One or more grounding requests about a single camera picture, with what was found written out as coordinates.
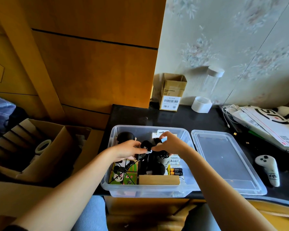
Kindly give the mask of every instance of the transparent tube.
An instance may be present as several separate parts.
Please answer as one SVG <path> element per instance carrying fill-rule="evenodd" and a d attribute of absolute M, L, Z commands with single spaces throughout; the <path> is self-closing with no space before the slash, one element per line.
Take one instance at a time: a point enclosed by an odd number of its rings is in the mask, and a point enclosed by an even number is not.
<path fill-rule="evenodd" d="M 201 96 L 211 98 L 212 93 L 219 81 L 219 77 L 213 77 L 208 75 L 204 83 L 200 87 Z"/>

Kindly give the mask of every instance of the forearm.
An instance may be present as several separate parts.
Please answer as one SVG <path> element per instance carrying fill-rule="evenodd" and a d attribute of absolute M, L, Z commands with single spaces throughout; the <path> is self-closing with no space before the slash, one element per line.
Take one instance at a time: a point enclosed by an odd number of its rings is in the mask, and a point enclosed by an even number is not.
<path fill-rule="evenodd" d="M 221 230 L 275 230 L 200 154 L 187 146 L 184 151 L 181 157 L 189 165 Z"/>
<path fill-rule="evenodd" d="M 111 149 L 58 185 L 14 224 L 29 231 L 70 230 L 113 160 Z"/>

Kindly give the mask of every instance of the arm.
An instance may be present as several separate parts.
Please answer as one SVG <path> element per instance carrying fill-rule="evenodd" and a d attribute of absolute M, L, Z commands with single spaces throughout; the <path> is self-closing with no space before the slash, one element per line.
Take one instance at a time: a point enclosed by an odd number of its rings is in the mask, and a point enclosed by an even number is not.
<path fill-rule="evenodd" d="M 170 132 L 153 151 L 178 154 L 189 166 L 221 230 L 276 230 L 263 215 L 234 190 L 193 148 Z"/>
<path fill-rule="evenodd" d="M 98 154 L 76 174 L 58 185 L 13 225 L 29 231 L 71 230 L 113 162 L 146 153 L 140 142 L 129 140 Z"/>

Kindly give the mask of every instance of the plastic lid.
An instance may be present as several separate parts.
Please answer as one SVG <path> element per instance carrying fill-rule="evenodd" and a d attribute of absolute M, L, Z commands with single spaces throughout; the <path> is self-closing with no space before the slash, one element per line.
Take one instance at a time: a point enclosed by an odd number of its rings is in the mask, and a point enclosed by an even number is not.
<path fill-rule="evenodd" d="M 225 73 L 225 71 L 221 68 L 215 67 L 215 66 L 209 66 L 208 70 L 206 71 L 206 73 L 212 77 L 222 77 L 223 74 Z"/>
<path fill-rule="evenodd" d="M 267 194 L 265 185 L 232 135 L 202 130 L 193 130 L 191 134 L 197 151 L 240 194 Z"/>

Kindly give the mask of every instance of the jeans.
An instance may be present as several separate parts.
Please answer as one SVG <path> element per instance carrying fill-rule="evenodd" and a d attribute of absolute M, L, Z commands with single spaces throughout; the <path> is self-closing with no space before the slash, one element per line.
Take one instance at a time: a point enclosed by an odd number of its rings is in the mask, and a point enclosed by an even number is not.
<path fill-rule="evenodd" d="M 93 195 L 71 231 L 108 231 L 105 201 Z M 189 211 L 182 231 L 220 231 L 207 204 Z"/>

